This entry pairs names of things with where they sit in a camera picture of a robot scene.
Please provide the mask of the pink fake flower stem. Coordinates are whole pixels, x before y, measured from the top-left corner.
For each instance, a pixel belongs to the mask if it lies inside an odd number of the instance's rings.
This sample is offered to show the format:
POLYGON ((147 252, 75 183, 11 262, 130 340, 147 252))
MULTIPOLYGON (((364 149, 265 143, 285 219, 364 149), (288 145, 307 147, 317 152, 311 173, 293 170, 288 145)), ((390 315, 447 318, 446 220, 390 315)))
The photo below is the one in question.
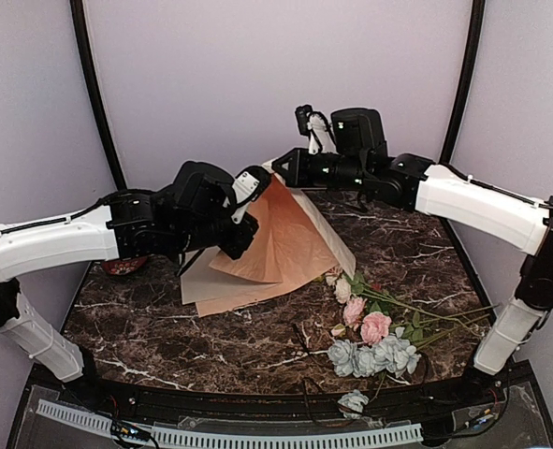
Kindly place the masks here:
POLYGON ((342 321, 331 328, 330 334, 334 339, 348 337, 370 346, 386 337, 395 337, 423 348, 456 331, 478 337, 480 325, 488 321, 490 310, 490 307, 479 307, 444 314, 393 297, 352 296, 344 303, 342 321))

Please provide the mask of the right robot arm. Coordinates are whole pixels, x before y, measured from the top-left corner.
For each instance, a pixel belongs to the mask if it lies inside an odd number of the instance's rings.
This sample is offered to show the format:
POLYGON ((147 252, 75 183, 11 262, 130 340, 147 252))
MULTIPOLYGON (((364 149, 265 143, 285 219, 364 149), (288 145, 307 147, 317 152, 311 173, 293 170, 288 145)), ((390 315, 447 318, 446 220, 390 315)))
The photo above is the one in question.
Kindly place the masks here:
POLYGON ((355 192, 360 205, 379 202, 444 218, 525 254, 513 296, 475 351, 475 369, 455 383, 457 401, 473 406, 490 389, 488 375, 498 373, 553 310, 553 196, 516 194, 411 153, 392 157, 375 109, 340 109, 326 116, 302 105, 295 117, 307 147, 271 164, 286 186, 355 192))

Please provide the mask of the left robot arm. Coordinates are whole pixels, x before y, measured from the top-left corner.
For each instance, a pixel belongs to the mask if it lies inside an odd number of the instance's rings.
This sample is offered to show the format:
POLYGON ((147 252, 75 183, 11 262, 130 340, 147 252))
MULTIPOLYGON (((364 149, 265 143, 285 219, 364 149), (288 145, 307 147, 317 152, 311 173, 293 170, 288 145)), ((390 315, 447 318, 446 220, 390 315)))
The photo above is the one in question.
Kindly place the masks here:
POLYGON ((268 171, 246 167, 233 177, 208 163, 188 161, 158 190, 126 189, 92 206, 23 224, 0 224, 0 334, 15 341, 89 408, 109 399, 93 355, 63 337, 20 288, 23 274, 80 262, 130 261, 163 255, 177 274, 187 253, 217 247, 237 260, 258 222, 248 208, 268 188, 268 171))

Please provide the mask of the peach wrapping paper sheet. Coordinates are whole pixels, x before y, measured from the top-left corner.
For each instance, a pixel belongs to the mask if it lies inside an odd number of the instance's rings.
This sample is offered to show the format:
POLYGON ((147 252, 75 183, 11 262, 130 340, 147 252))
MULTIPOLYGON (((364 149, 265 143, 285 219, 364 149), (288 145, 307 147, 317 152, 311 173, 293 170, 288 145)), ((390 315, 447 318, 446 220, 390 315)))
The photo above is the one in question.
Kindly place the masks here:
POLYGON ((259 229, 238 260, 205 251, 181 276, 183 305, 201 317, 291 293, 333 268, 350 277, 357 260, 309 196, 273 173, 249 213, 259 229))

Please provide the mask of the white fake flower stem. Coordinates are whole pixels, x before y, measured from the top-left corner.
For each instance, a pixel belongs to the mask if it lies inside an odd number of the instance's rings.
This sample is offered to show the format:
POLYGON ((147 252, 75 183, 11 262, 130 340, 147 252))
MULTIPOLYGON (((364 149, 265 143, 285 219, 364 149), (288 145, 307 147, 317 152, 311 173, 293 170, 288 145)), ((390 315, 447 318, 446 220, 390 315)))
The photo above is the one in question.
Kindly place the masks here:
POLYGON ((407 315, 411 312, 411 318, 419 322, 450 321, 466 324, 470 319, 476 321, 487 319, 493 309, 493 306, 486 306, 440 314, 422 309, 415 302, 400 301, 385 290, 374 290, 365 282, 360 273, 354 279, 350 279, 344 272, 337 276, 334 272, 329 272, 324 275, 324 279, 334 289, 334 295, 338 302, 345 306, 344 313, 348 313, 352 308, 361 307, 360 311, 354 314, 361 317, 374 312, 393 317, 407 315))

